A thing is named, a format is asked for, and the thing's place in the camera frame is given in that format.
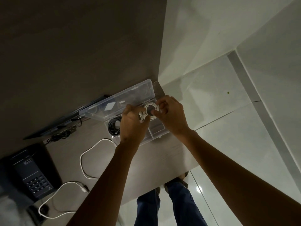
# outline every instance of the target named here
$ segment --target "white cable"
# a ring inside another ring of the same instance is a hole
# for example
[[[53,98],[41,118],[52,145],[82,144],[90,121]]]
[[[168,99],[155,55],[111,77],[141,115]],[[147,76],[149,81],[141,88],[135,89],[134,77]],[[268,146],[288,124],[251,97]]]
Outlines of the white cable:
[[[140,112],[140,113],[139,113],[139,116],[140,116],[140,118],[141,118],[142,121],[144,121],[144,119],[145,119],[148,115],[150,115],[150,119],[151,119],[151,120],[156,118],[156,116],[154,116],[153,114],[148,114],[147,109],[148,109],[149,106],[153,106],[155,110],[159,111],[159,106],[158,106],[156,103],[154,103],[154,102],[146,103],[146,104],[144,105],[145,112]]]
[[[47,201],[49,201],[51,198],[53,198],[53,196],[56,195],[56,193],[62,188],[62,186],[66,185],[66,184],[69,184],[69,183],[75,183],[76,185],[78,185],[78,186],[82,189],[83,192],[89,193],[89,191],[85,188],[85,186],[83,185],[83,183],[77,182],[77,181],[70,181],[70,182],[65,182],[65,183],[63,183],[63,184],[60,186],[60,188],[58,188],[58,190],[57,190],[50,198],[48,198]],[[75,213],[75,211],[67,211],[67,212],[65,212],[65,213],[63,213],[63,214],[61,214],[61,215],[59,215],[59,216],[56,216],[56,217],[45,216],[44,214],[41,213],[40,210],[41,210],[42,206],[43,206],[44,204],[46,204],[47,201],[45,201],[45,202],[39,207],[39,210],[38,210],[39,214],[40,214],[41,216],[47,218],[47,219],[56,219],[56,218],[58,218],[58,217],[60,217],[60,216],[62,216],[62,215],[65,215],[65,214],[67,214],[67,213]]]
[[[84,151],[84,152],[80,155],[80,157],[79,157],[80,168],[82,169],[82,173],[84,174],[84,176],[85,176],[87,179],[96,179],[96,180],[97,180],[97,179],[99,179],[99,178],[92,177],[92,176],[86,174],[86,172],[84,171],[84,169],[83,169],[83,167],[82,167],[82,156],[83,156],[85,153],[87,153],[88,151],[90,151],[92,148],[94,148],[100,141],[103,141],[103,140],[108,140],[108,141],[110,141],[110,142],[113,143],[114,146],[116,147],[116,144],[115,144],[112,140],[104,138],[104,139],[99,140],[93,147],[91,147],[91,148],[89,148],[88,150]]]

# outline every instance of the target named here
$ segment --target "hand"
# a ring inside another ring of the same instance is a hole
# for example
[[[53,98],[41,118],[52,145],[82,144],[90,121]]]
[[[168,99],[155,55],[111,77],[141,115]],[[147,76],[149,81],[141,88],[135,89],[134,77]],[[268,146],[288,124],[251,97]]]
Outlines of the hand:
[[[145,111],[144,107],[126,106],[120,122],[121,143],[130,141],[139,145],[144,139],[151,117],[147,116],[141,123],[138,113],[142,111]]]
[[[177,136],[190,130],[183,106],[174,97],[166,95],[160,98],[156,104],[159,105],[161,112],[152,110],[152,114],[158,117],[171,133]]]

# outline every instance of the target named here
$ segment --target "jeans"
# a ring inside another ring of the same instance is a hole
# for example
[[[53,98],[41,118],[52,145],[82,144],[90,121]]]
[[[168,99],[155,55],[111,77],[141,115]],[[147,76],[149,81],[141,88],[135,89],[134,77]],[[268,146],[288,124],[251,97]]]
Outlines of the jeans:
[[[190,191],[182,183],[172,182],[167,184],[167,188],[178,226],[207,226]],[[137,205],[137,218],[134,226],[157,226],[160,198],[156,190],[138,197]]]

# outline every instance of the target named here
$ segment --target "person's right hand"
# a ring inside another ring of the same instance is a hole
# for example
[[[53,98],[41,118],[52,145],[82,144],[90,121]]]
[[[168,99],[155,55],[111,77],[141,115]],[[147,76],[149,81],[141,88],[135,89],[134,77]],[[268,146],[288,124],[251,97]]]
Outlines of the person's right hand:
[[[161,112],[152,110],[152,114],[159,118],[164,126],[175,136],[190,130],[187,125],[183,105],[174,97],[168,95],[160,98],[157,102]]]

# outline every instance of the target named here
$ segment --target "forearm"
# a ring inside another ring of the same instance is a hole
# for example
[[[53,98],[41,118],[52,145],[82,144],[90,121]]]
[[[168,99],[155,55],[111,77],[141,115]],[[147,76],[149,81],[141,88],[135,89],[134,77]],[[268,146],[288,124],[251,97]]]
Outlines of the forearm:
[[[295,225],[301,205],[204,141],[178,135],[243,225]]]
[[[121,143],[69,226],[115,226],[129,167],[139,143]]]

